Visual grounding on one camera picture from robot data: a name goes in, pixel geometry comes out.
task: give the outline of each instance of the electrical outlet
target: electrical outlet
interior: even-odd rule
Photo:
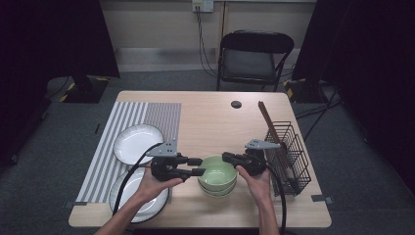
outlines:
[[[213,12],[213,0],[204,0],[203,12]]]
[[[198,12],[198,7],[199,7],[199,12],[202,12],[204,9],[204,1],[203,0],[192,0],[192,11],[193,12]]]

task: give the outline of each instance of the striped placemat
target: striped placemat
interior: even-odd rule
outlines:
[[[76,201],[107,203],[114,182],[132,167],[114,155],[114,142],[122,130],[149,124],[161,131],[164,141],[177,139],[180,110],[179,103],[115,102]]]

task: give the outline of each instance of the hand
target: hand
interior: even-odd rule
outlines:
[[[138,197],[148,203],[158,196],[165,188],[171,188],[180,183],[183,183],[181,178],[173,178],[165,182],[158,181],[152,175],[150,164],[148,164],[144,170],[144,176],[141,180],[140,186],[134,193],[134,197]]]
[[[255,203],[260,206],[260,203],[268,202],[271,199],[271,173],[266,169],[261,175],[252,177],[240,165],[237,165],[236,170],[247,181],[248,188],[251,195],[253,195]]]

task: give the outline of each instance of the gray carpet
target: gray carpet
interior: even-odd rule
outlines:
[[[55,93],[65,80],[52,80],[48,93]],[[70,227],[70,209],[64,203],[77,196],[118,92],[215,90],[215,78],[202,70],[125,72],[121,79],[110,81],[99,104],[58,102],[68,86],[52,97],[47,117],[20,151],[18,164],[0,168],[0,234],[94,233],[96,228]],[[222,90],[259,91],[260,86],[226,83]],[[324,91],[329,97],[333,88]],[[299,114],[320,105],[293,104],[293,109]],[[318,114],[299,119],[303,136],[317,118]],[[333,223],[324,229],[290,231],[299,235],[415,233],[413,195],[376,150],[364,143],[356,120],[342,104],[324,114],[305,144],[323,194],[334,200],[328,205]],[[137,234],[166,234],[143,232]]]

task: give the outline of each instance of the black chair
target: black chair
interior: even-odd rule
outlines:
[[[261,84],[262,89],[274,85],[276,91],[285,60],[293,48],[293,39],[284,33],[238,30],[226,34],[220,41],[216,90],[223,80]],[[280,55],[277,66],[275,55]]]

